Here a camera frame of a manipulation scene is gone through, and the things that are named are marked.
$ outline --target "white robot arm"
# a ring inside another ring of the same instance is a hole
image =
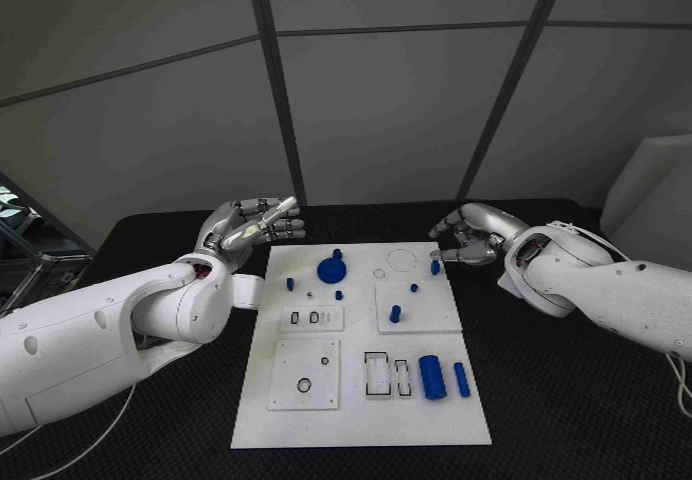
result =
[[[230,274],[253,244],[304,236],[279,200],[223,204],[174,263],[0,319],[0,436],[83,411],[216,338],[232,306],[256,310],[263,280]],[[132,329],[171,341],[139,350]]]
[[[579,308],[594,323],[660,352],[692,360],[692,273],[650,262],[614,262],[582,231],[553,222],[529,228],[506,212],[465,204],[429,232],[454,227],[457,250],[431,258],[481,265],[504,252],[498,285],[543,313]]]

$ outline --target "robotic hand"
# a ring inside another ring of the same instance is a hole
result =
[[[432,259],[484,265],[504,252],[497,284],[537,310],[563,317],[578,307],[599,327],[692,360],[690,272],[627,261],[612,245],[581,228],[560,222],[530,228],[483,204],[457,209],[429,236],[451,227],[461,247],[435,250]],[[598,243],[625,261],[615,263]]]
[[[224,203],[193,253],[51,297],[0,319],[0,437],[83,411],[220,334],[230,307],[258,308],[263,280],[230,275],[252,246],[305,236],[295,198]],[[137,333],[171,340],[145,350]]]

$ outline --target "black table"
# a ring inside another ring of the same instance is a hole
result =
[[[568,200],[490,203],[532,225],[559,219],[595,229]],[[292,243],[425,241],[457,206],[307,207],[308,238]],[[209,213],[125,218],[80,286],[187,253]],[[441,244],[451,248],[452,239]],[[240,273],[263,275],[266,259],[260,246]],[[233,310],[216,341],[141,382],[108,438],[54,478],[689,478],[692,420],[677,410],[663,355],[579,312],[565,319],[537,313],[494,284],[501,262],[446,271],[493,446],[229,450],[256,316]],[[46,426],[0,458],[0,477],[33,477],[73,458],[125,395]],[[17,437],[0,439],[0,449]]]

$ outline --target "fabric surface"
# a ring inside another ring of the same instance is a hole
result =
[[[570,201],[487,203],[532,225],[562,220],[595,230]],[[426,241],[458,205],[307,207],[308,237],[292,242]],[[125,218],[80,286],[175,260],[209,213]],[[441,244],[454,246],[451,235]],[[240,273],[263,275],[266,259],[260,246]],[[216,341],[139,383],[109,436],[53,478],[689,478],[692,421],[677,410],[663,355],[578,312],[563,319],[536,312],[495,286],[501,262],[451,265],[446,273],[491,446],[229,450],[256,317],[233,310]],[[43,427],[0,457],[0,478],[31,478],[72,459],[103,432],[125,396]],[[1,438],[0,449],[20,435]]]

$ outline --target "circular hole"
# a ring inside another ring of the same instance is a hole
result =
[[[301,378],[298,380],[298,392],[305,393],[310,390],[310,386],[311,386],[310,380],[307,378]]]

